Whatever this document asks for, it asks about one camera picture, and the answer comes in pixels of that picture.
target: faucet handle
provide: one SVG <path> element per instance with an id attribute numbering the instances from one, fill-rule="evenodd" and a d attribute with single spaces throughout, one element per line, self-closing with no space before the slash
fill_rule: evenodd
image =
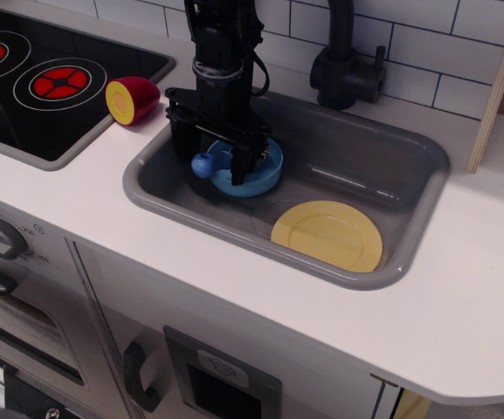
<path id="1" fill-rule="evenodd" d="M 378 72 L 382 71 L 384 58 L 385 58 L 385 46 L 379 45 L 376 48 L 376 58 L 374 59 L 374 70 Z"/>

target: tile backsplash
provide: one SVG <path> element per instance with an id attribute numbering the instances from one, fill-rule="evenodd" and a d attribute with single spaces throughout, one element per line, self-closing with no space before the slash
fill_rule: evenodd
<path id="1" fill-rule="evenodd" d="M 35 0 L 190 40 L 183 0 Z M 328 43 L 327 0 L 255 0 L 267 63 L 310 73 Z M 355 0 L 353 46 L 387 47 L 383 94 L 479 120 L 504 47 L 504 0 Z"/>

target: black faucet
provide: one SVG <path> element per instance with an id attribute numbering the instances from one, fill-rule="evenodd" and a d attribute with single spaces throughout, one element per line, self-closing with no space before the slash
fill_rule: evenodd
<path id="1" fill-rule="evenodd" d="M 315 59 L 310 86 L 318 89 L 318 103 L 347 109 L 356 99 L 375 103 L 385 82 L 385 47 L 376 48 L 374 64 L 358 61 L 352 47 L 355 7 L 353 0 L 328 0 L 331 20 L 329 45 Z"/>

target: stovetop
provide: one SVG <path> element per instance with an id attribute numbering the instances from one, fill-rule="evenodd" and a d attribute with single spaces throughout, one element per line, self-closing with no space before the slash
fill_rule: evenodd
<path id="1" fill-rule="evenodd" d="M 64 167 L 113 119 L 110 79 L 157 82 L 170 57 L 0 11 L 0 153 Z"/>

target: white countertop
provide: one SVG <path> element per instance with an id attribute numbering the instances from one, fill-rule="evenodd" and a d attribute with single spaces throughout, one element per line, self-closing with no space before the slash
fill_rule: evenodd
<path id="1" fill-rule="evenodd" d="M 194 83 L 193 44 L 41 3 L 0 6 L 174 56 L 177 67 L 161 90 Z M 272 90 L 314 100 L 306 75 L 275 67 L 270 74 Z M 0 201 L 325 343 L 433 401 L 504 402 L 504 117 L 470 175 L 465 165 L 477 121 L 387 97 L 350 110 L 431 137 L 452 163 L 408 273 L 382 290 L 358 292 L 132 204 L 121 178 L 167 126 L 165 104 L 136 127 L 112 125 L 56 172 L 0 155 Z M 219 258 L 222 266 L 208 263 Z M 198 270 L 205 264 L 207 276 Z"/>

